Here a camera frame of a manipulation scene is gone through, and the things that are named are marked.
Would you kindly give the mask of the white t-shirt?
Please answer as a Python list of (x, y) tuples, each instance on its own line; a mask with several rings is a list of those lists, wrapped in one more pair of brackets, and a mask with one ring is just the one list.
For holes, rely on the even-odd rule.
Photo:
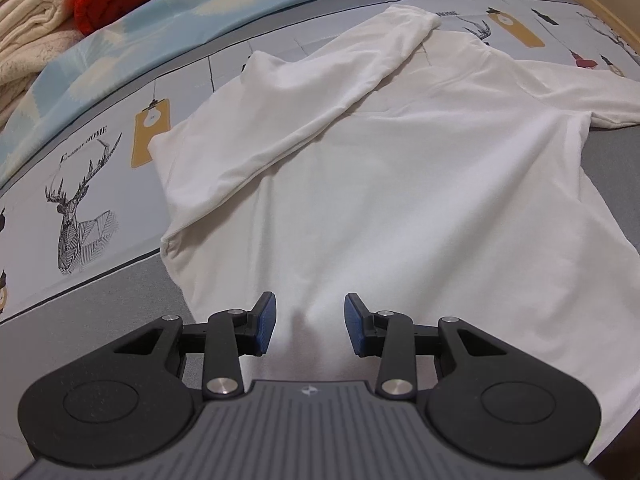
[(639, 255), (582, 171), (639, 86), (522, 61), (390, 6), (300, 61), (255, 52), (150, 144), (163, 263), (194, 318), (276, 295), (247, 380), (372, 378), (344, 298), (457, 316), (583, 382), (593, 453), (639, 408)]

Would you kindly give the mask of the grey deer print bed sheet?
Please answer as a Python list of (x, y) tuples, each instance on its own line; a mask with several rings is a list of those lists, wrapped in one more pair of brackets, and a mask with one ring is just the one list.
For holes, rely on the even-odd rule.
[[(160, 180), (152, 162), (131, 168), (134, 123), (143, 107), (156, 97), (168, 100), (169, 125), (178, 124), (208, 99), (222, 84), (239, 75), (241, 62), (255, 50), (285, 61), (299, 61), (317, 51), (347, 29), (356, 26), (391, 3), (420, 6), (442, 17), (442, 27), (459, 32), (490, 35), (485, 41), (512, 58), (539, 58), (541, 61), (572, 64), (568, 47), (582, 58), (597, 61), (597, 69), (621, 68), (626, 76), (639, 80), (639, 65), (631, 61), (626, 47), (616, 46), (608, 37), (615, 34), (603, 18), (586, 6), (570, 0), (317, 0), (293, 9), (273, 13), (198, 47), (193, 52), (160, 66), (159, 70), (134, 81), (100, 103), (91, 120), (63, 139), (14, 182), (1, 195), (6, 224), (1, 231), (1, 271), (6, 271), (8, 302), (1, 313), (1, 479), (13, 479), (34, 459), (18, 428), (18, 401), (36, 379), (84, 356), (91, 350), (125, 335), (158, 318), (176, 314), (183, 321), (194, 320), (182, 293), (171, 281), (160, 261), (160, 236), (169, 226), (169, 214)], [(488, 14), (509, 23), (509, 14), (534, 32), (546, 46), (525, 47), (500, 27)], [(115, 231), (101, 255), (76, 266), (71, 274), (58, 270), (58, 240), (62, 214), (54, 203), (46, 202), (44, 185), (53, 180), (56, 187), (64, 178), (63, 191), (73, 195), (89, 158), (95, 162), (102, 148), (90, 134), (102, 133), (104, 142), (122, 134), (115, 154), (89, 183), (88, 194), (76, 208), (80, 222), (111, 211)], [(592, 130), (582, 151), (582, 169), (604, 199), (624, 233), (624, 248), (639, 249), (639, 127), (606, 132)], [(401, 271), (399, 278), (409, 276)], [(437, 311), (416, 294), (431, 282), (426, 271), (418, 271), (418, 284), (392, 281), (395, 274), (382, 278), (358, 278), (338, 271), (336, 290), (328, 292), (323, 304), (290, 301), (275, 278), (267, 278), (265, 289), (277, 295), (276, 331), (265, 358), (247, 358), (247, 373), (257, 378), (314, 378), (373, 380), (374, 359), (356, 358), (343, 324), (343, 298), (358, 292), (371, 307), (416, 307), (424, 320), (432, 322), (453, 310)], [(326, 334), (311, 331), (311, 307), (320, 313), (337, 314)], [(285, 342), (280, 336), (294, 337), (294, 350), (302, 355), (302, 344), (315, 344), (308, 360), (299, 361), (296, 372), (285, 369)]]

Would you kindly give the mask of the cream folded blanket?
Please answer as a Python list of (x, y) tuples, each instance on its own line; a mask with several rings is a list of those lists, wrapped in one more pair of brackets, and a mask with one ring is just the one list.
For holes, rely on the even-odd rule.
[(84, 38), (75, 0), (8, 0), (1, 5), (1, 122), (6, 124), (46, 66)]

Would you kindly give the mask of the light blue patterned quilt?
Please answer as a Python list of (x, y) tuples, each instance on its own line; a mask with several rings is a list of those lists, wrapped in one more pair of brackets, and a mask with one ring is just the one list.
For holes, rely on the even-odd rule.
[(149, 70), (271, 13), (314, 0), (151, 0), (51, 61), (1, 133), (1, 179), (83, 112)]

